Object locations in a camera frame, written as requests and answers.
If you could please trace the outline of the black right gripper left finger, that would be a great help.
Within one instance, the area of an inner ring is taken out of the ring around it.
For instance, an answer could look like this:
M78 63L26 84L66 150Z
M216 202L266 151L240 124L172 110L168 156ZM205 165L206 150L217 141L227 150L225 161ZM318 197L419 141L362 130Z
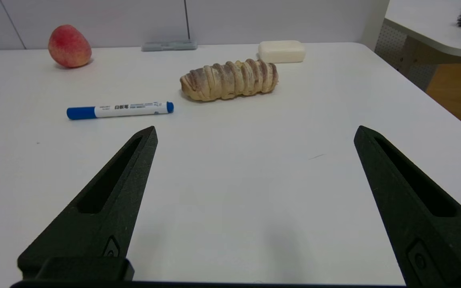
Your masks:
M155 156L135 133L18 257L24 280L132 280L126 258Z

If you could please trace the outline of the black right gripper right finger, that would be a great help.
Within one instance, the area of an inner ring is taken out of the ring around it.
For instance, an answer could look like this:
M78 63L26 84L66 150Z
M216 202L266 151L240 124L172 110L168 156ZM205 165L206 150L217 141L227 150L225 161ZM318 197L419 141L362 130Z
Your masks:
M354 145L406 286L461 287L461 205L377 131Z

